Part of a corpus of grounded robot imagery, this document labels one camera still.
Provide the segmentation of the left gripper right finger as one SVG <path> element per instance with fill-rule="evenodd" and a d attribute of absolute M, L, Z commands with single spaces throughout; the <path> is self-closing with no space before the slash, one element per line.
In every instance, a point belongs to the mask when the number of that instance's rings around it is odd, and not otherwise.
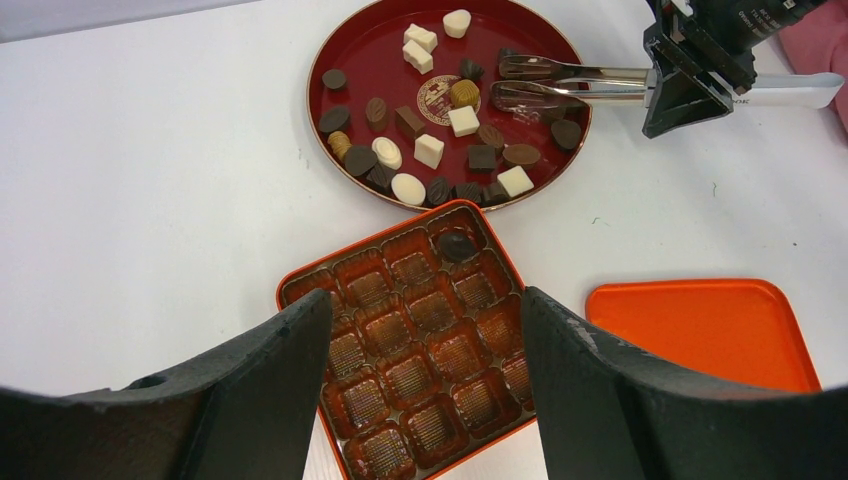
<path fill-rule="evenodd" d="M 592 325 L 544 291 L 521 300 L 551 479 L 843 479 L 847 390 L 795 394 L 703 374 Z"/>

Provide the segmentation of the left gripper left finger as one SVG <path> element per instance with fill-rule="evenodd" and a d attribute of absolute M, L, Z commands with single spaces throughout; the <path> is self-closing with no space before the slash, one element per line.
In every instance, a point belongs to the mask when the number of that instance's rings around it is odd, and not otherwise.
<path fill-rule="evenodd" d="M 299 479 L 328 358 L 316 289 L 121 390 L 1 392 L 5 479 Z"/>

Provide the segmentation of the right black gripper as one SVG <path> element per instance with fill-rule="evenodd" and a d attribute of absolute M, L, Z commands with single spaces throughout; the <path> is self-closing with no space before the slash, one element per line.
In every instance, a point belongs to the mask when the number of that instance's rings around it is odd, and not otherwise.
<path fill-rule="evenodd" d="M 730 92 L 748 92 L 757 78 L 752 3 L 649 1 L 647 6 L 654 23 L 643 42 L 655 83 L 642 133 L 653 139 L 731 114 Z"/>

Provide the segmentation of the metal tongs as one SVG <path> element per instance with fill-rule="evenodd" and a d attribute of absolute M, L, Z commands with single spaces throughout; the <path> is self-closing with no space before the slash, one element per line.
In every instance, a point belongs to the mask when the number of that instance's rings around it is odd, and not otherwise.
<path fill-rule="evenodd" d="M 498 64 L 500 79 L 490 86 L 490 101 L 506 112 L 552 110 L 588 105 L 649 106 L 659 92 L 652 68 L 597 67 L 564 63 L 538 55 L 507 55 Z M 760 75 L 751 90 L 733 92 L 744 107 L 828 106 L 845 84 L 836 73 Z"/>

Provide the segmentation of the orange chocolate box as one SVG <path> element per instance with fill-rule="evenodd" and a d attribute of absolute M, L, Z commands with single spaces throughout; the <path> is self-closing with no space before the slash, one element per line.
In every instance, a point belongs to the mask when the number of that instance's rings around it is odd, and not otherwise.
<path fill-rule="evenodd" d="M 478 252 L 447 260 L 437 238 Z M 482 210 L 454 200 L 284 277 L 285 308 L 321 289 L 332 329 L 319 416 L 346 479 L 433 479 L 536 416 L 524 284 Z"/>

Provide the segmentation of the dark round chocolate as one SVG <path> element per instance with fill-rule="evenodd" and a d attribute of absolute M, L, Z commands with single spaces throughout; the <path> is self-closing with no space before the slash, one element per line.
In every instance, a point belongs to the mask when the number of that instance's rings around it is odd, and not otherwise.
<path fill-rule="evenodd" d="M 441 254 L 453 263 L 461 263 L 472 258 L 478 247 L 474 241 L 460 231 L 447 231 L 437 238 L 437 247 Z"/>

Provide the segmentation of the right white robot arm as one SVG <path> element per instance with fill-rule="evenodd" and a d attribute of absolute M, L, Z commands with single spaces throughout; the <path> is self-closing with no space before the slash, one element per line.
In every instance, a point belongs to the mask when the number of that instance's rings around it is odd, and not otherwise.
<path fill-rule="evenodd" d="M 754 46 L 819 8 L 821 1 L 649 1 L 644 31 L 656 84 L 642 133 L 655 138 L 724 117 L 757 79 Z"/>

